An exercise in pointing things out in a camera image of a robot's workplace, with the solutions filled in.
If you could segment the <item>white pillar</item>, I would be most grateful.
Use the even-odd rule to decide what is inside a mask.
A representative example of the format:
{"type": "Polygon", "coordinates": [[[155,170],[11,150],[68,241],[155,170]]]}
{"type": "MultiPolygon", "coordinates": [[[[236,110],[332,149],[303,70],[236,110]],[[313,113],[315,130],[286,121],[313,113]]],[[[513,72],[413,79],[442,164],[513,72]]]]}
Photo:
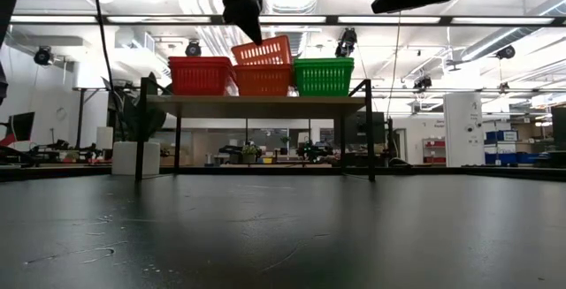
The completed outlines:
{"type": "Polygon", "coordinates": [[[443,97],[447,167],[485,163],[480,93],[450,93],[443,97]]]}

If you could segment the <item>blue storage bins rack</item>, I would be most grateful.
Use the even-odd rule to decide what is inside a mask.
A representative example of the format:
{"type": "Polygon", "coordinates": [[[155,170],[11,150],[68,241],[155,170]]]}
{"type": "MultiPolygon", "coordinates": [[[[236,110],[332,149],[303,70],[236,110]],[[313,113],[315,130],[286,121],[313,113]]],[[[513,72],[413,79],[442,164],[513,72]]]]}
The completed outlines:
{"type": "Polygon", "coordinates": [[[485,162],[504,166],[535,164],[553,146],[554,141],[549,139],[520,139],[516,130],[490,131],[484,140],[485,162]]]}

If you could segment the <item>white plant pot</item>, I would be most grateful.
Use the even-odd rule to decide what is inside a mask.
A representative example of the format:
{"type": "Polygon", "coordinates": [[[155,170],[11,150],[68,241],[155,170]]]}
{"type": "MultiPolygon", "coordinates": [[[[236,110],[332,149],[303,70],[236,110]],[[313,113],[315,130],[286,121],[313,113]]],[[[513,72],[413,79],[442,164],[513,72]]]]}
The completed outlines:
{"type": "MultiPolygon", "coordinates": [[[[136,170],[137,143],[135,141],[115,142],[112,152],[111,172],[113,175],[134,176],[136,170]]],[[[142,160],[143,175],[157,175],[160,171],[160,144],[144,143],[142,160]]]]}

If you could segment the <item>black stand pole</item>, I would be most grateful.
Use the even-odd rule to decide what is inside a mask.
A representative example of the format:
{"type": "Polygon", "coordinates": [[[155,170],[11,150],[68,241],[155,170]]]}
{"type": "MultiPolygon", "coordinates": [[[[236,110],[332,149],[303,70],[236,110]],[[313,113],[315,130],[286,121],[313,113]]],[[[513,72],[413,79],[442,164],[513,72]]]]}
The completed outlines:
{"type": "Polygon", "coordinates": [[[78,112],[78,121],[77,121],[77,133],[76,133],[76,142],[75,147],[79,148],[81,145],[81,135],[82,135],[82,126],[83,126],[83,115],[84,115],[84,106],[85,103],[88,102],[95,94],[97,94],[100,89],[94,87],[77,87],[75,91],[80,93],[79,99],[79,112],[78,112]]]}

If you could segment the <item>green plastic basket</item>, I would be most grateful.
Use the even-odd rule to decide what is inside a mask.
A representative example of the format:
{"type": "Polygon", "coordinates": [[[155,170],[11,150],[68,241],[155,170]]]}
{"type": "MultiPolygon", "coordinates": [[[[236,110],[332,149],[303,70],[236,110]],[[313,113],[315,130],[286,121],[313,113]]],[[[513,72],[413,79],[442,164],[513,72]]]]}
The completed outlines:
{"type": "Polygon", "coordinates": [[[334,58],[297,58],[294,65],[353,65],[354,58],[334,57],[334,58]]]}
{"type": "Polygon", "coordinates": [[[351,67],[295,68],[296,86],[300,96],[347,96],[351,67]]]}
{"type": "Polygon", "coordinates": [[[338,68],[348,68],[354,65],[350,62],[337,62],[337,61],[302,61],[295,62],[295,69],[338,69],[338,68]]]}

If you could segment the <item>black aluminium table frame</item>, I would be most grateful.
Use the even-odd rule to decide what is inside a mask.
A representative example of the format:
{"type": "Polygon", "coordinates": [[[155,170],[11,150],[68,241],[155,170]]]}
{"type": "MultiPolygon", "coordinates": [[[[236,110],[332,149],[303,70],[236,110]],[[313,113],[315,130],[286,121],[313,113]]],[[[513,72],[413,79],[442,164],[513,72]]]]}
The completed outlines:
{"type": "MultiPolygon", "coordinates": [[[[38,167],[38,168],[0,168],[0,182],[23,181],[31,179],[55,179],[86,176],[109,175],[111,168],[108,166],[86,166],[86,167],[38,167]]],[[[162,175],[249,175],[249,176],[340,176],[348,175],[365,179],[368,177],[366,168],[347,168],[341,170],[338,167],[185,167],[185,168],[163,168],[162,175]]],[[[419,176],[419,175],[470,175],[499,177],[507,179],[532,179],[544,181],[557,181],[566,183],[566,169],[548,168],[506,168],[506,167],[393,167],[377,168],[374,174],[378,176],[419,176]]]]}

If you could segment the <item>large black monitor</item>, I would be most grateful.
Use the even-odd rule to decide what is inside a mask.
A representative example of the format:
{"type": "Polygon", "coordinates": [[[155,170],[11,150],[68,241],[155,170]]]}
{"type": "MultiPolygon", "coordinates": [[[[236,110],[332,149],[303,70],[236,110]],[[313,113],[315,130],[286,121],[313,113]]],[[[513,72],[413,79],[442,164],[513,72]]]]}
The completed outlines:
{"type": "MultiPolygon", "coordinates": [[[[373,142],[381,144],[386,142],[386,121],[385,115],[382,112],[372,113],[372,126],[373,142]]],[[[366,112],[358,111],[355,114],[346,118],[345,134],[346,142],[348,144],[366,144],[367,143],[367,130],[366,130],[366,112]]]]}

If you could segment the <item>small background potted plant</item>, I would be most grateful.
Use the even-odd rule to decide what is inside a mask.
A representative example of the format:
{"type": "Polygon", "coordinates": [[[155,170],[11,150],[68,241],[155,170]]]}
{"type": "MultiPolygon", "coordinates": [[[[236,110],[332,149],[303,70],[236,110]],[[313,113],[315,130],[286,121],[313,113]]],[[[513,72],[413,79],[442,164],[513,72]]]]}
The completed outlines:
{"type": "Polygon", "coordinates": [[[255,144],[247,144],[241,150],[241,162],[243,164],[255,164],[257,158],[262,155],[262,150],[255,144]]]}

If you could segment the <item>black monitor with stand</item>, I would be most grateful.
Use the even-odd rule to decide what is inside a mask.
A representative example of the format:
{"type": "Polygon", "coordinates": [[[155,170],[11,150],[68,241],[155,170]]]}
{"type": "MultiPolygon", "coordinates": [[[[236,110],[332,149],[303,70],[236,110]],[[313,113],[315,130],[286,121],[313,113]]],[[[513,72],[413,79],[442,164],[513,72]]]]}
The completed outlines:
{"type": "Polygon", "coordinates": [[[6,128],[5,135],[0,139],[0,146],[8,147],[19,141],[29,141],[33,131],[34,112],[9,116],[5,122],[0,122],[6,128]]]}

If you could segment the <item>red bin shelf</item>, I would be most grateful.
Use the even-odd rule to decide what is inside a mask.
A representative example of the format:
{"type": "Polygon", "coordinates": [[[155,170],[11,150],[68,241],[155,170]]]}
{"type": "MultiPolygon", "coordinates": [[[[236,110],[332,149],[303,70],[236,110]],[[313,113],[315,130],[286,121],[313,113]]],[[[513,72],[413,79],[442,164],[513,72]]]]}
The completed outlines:
{"type": "Polygon", "coordinates": [[[444,137],[422,139],[422,143],[424,164],[446,164],[446,141],[444,137]]]}

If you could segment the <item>green snake plant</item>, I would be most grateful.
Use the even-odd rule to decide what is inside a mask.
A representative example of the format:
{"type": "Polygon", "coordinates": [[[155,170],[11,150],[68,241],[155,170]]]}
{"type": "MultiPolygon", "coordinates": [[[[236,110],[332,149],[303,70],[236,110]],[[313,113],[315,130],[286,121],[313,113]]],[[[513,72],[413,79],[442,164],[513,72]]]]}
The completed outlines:
{"type": "Polygon", "coordinates": [[[122,141],[148,141],[166,120],[166,113],[154,103],[146,103],[145,111],[139,109],[141,94],[141,88],[128,80],[120,81],[109,93],[117,116],[117,136],[122,141]]]}

